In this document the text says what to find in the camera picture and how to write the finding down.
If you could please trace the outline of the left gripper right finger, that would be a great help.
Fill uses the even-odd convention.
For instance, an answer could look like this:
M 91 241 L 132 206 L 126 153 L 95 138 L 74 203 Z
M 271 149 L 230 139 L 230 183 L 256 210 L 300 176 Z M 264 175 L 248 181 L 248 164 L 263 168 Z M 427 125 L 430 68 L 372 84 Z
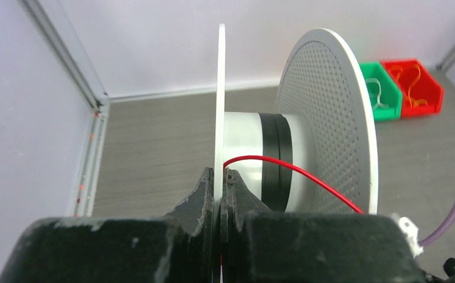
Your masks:
M 221 263 L 224 282 L 274 282 L 274 215 L 248 189 L 240 173 L 224 170 L 220 207 Z

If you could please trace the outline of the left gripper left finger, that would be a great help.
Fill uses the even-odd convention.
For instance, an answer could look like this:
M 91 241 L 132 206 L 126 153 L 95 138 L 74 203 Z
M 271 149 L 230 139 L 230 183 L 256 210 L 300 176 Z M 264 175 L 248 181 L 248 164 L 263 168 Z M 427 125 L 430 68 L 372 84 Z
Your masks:
M 180 226 L 171 253 L 171 282 L 212 281 L 214 227 L 214 171 L 206 167 L 197 184 L 166 214 Z

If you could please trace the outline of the grey cable spool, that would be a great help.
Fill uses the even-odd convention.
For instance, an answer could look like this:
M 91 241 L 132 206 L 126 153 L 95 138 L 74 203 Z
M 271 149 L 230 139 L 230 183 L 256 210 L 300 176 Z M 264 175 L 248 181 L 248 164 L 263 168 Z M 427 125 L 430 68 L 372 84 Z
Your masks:
M 281 212 L 349 213 L 351 208 L 293 164 L 335 189 L 367 214 L 378 207 L 374 117 L 359 63 L 335 31 L 316 28 L 293 47 L 274 113 L 225 109 L 226 31 L 219 27 L 214 171 L 237 170 L 248 189 Z

